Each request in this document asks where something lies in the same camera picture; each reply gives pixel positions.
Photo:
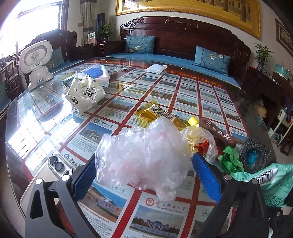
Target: framed painting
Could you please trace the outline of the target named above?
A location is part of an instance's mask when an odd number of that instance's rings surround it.
[[[293,57],[293,42],[286,28],[276,19],[276,37],[279,42]]]
[[[116,0],[116,16],[144,11],[197,14],[235,26],[260,37],[258,0]]]

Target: white robot speaker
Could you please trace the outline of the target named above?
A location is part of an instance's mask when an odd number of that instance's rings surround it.
[[[51,59],[53,48],[49,41],[43,40],[24,49],[19,55],[19,69],[29,75],[29,91],[38,86],[38,81],[44,82],[53,78],[48,68],[44,66]]]

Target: carved wooden backrest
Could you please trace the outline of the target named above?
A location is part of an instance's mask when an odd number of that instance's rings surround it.
[[[51,43],[53,50],[61,47],[62,56],[64,61],[68,60],[69,51],[76,47],[77,34],[75,31],[65,31],[65,30],[52,30],[38,35],[31,43],[25,46],[25,48],[40,42],[42,40],[47,40]]]
[[[18,71],[17,55],[0,59],[0,82],[5,83],[7,96],[11,101],[24,91]]]
[[[168,16],[138,17],[120,27],[127,35],[155,35],[154,54],[194,60],[196,46],[231,57],[229,73],[246,67],[251,51],[231,31],[206,22]]]

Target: black speaker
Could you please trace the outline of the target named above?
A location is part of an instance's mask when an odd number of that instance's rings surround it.
[[[102,41],[102,25],[105,24],[105,13],[97,14],[97,29],[96,29],[96,39],[97,42]]]

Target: clear plastic bag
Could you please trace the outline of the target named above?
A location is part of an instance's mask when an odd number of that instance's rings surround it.
[[[174,200],[190,168],[190,148],[176,126],[162,117],[146,129],[104,134],[96,150],[98,182],[108,187],[131,184],[154,189],[160,201]]]
[[[96,105],[105,95],[101,85],[86,74],[76,72],[63,82],[65,98],[83,114]]]
[[[160,74],[167,68],[167,65],[153,64],[152,66],[145,69],[145,72],[151,72],[154,74]]]
[[[209,142],[209,147],[205,155],[206,161],[212,163],[218,155],[217,145],[213,135],[206,129],[198,126],[188,126],[180,132],[182,139],[187,140],[192,148],[198,144]]]
[[[89,72],[89,70],[91,69],[100,69],[102,71],[102,75],[99,77],[92,77],[91,73]],[[106,70],[105,66],[102,64],[95,64],[93,66],[90,66],[84,70],[81,71],[82,73],[88,74],[92,79],[94,79],[95,81],[97,81],[101,86],[104,87],[108,87],[109,85],[109,80],[110,80],[110,75],[108,73],[108,71]]]

